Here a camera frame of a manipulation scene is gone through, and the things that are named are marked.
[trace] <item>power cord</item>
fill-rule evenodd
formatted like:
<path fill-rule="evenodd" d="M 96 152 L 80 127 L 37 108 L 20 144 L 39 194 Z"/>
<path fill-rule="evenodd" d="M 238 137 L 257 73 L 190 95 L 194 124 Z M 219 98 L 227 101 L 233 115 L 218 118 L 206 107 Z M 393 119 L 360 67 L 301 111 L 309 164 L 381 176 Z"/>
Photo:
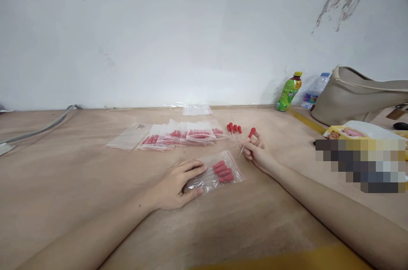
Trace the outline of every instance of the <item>power cord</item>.
<path fill-rule="evenodd" d="M 37 131 L 31 132 L 31 133 L 28 133 L 28 134 L 24 134 L 24 135 L 21 135 L 21 136 L 17 136 L 17 137 L 13 137 L 13 138 L 9 138 L 9 139 L 3 140 L 3 141 L 0 142 L 0 145 L 3 144 L 3 143 L 14 142 L 14 141 L 17 141 L 17 140 L 20 140 L 20 139 L 28 138 L 28 137 L 31 137 L 31 136 L 40 134 L 40 133 L 42 133 L 42 132 L 45 132 L 46 130 L 49 130 L 50 128 L 53 128 L 54 126 L 60 124 L 60 123 L 65 119 L 65 117 L 67 116 L 67 114 L 69 113 L 69 111 L 70 111 L 71 109 L 73 109 L 73 108 L 82 109 L 82 108 L 81 108 L 80 106 L 78 106 L 77 104 L 70 105 L 70 106 L 67 107 L 65 113 L 63 113 L 63 114 L 61 115 L 61 117 L 59 117 L 57 120 L 55 120 L 55 121 L 54 121 L 53 123 L 51 123 L 49 126 L 46 126 L 45 128 L 42 128 L 41 130 L 37 130 Z"/>

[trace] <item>beige bag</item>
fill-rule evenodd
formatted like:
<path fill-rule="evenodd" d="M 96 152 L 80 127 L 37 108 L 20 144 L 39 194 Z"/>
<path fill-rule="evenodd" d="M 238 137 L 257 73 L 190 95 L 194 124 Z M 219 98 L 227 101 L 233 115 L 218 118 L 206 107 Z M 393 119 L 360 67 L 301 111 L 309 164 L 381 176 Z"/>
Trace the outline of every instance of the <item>beige bag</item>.
<path fill-rule="evenodd" d="M 370 122 L 383 109 L 408 102 L 408 81 L 376 82 L 338 65 L 311 115 L 326 125 Z"/>

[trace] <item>blue bottle label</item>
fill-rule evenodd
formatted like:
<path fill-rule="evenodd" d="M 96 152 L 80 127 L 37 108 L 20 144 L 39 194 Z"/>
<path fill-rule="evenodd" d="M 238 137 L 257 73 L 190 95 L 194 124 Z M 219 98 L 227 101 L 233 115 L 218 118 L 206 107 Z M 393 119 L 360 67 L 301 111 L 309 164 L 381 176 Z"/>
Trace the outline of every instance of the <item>blue bottle label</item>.
<path fill-rule="evenodd" d="M 303 101 L 311 103 L 311 104 L 315 104 L 318 97 L 319 97 L 319 95 L 306 93 L 305 97 L 303 98 Z"/>

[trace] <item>green drink bottle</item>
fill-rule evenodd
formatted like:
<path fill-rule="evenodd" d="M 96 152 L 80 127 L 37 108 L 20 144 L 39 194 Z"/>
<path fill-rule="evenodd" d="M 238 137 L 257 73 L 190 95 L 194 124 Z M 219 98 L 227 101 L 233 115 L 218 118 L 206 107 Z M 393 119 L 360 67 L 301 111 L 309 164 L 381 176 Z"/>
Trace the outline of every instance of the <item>green drink bottle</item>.
<path fill-rule="evenodd" d="M 293 97 L 298 93 L 299 88 L 302 86 L 302 80 L 300 79 L 302 74 L 303 72 L 296 71 L 293 77 L 286 81 L 285 86 L 282 90 L 282 95 L 276 103 L 275 108 L 278 111 L 288 110 Z"/>

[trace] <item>water bottle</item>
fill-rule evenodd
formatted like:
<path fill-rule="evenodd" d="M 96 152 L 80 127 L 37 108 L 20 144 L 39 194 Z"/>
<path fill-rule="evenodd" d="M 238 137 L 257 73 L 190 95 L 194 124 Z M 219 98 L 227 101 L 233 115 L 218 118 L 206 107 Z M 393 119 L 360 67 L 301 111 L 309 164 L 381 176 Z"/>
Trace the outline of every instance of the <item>water bottle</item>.
<path fill-rule="evenodd" d="M 323 72 L 320 75 L 320 78 L 316 79 L 312 85 L 310 85 L 308 91 L 303 98 L 302 106 L 304 108 L 310 109 L 313 104 L 316 103 L 318 97 L 322 93 L 323 89 L 326 87 L 327 82 L 329 81 L 330 73 Z"/>

